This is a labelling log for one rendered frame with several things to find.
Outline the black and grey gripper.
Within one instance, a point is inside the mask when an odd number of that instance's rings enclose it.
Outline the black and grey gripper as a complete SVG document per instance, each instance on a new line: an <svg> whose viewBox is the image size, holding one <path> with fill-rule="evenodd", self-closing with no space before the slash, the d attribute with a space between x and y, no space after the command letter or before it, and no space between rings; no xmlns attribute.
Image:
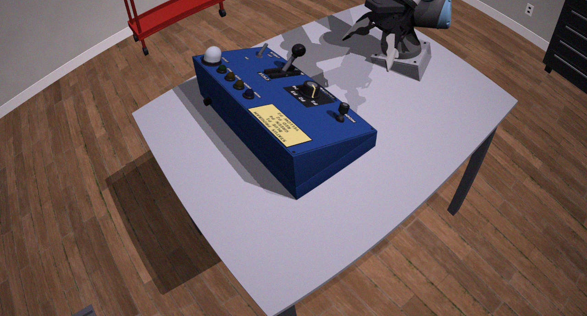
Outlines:
<svg viewBox="0 0 587 316"><path fill-rule="evenodd" d="M410 0L397 1L405 6L403 13L376 14L374 11L369 11L360 19L358 19L342 38L344 41L348 38L351 38L351 36L354 34L367 35L369 34L370 29L374 28L375 26L380 30L383 30L383 32L387 33L388 36L386 37L386 41L388 43L388 49L387 59L385 60L387 72L389 72L391 69L394 59L398 59L399 57L398 43L399 41L402 42L408 33L410 28L406 24L415 11L415 5ZM404 31L406 32L402 37Z"/></svg>

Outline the blue control console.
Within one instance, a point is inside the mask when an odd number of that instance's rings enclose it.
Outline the blue control console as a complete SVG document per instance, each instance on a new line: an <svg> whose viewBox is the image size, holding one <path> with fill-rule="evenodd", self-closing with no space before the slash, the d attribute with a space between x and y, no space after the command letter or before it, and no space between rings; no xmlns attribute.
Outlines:
<svg viewBox="0 0 587 316"><path fill-rule="evenodd" d="M288 61L267 46L192 59L204 105L298 200L375 147L377 130L292 65L304 45Z"/></svg>

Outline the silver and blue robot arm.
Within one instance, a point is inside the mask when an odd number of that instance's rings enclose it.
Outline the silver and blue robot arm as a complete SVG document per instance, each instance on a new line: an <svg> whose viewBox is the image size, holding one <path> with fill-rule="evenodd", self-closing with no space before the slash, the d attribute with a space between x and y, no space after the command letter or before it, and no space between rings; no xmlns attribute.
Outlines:
<svg viewBox="0 0 587 316"><path fill-rule="evenodd" d="M381 2L380 2L381 1ZM451 0L410 0L415 11L409 19L409 31L403 41L398 43L398 59L411 59L421 52L421 44L414 31L414 26L433 29L448 29L451 24ZM397 0L365 0L368 7L376 14L403 13L405 6Z"/></svg>

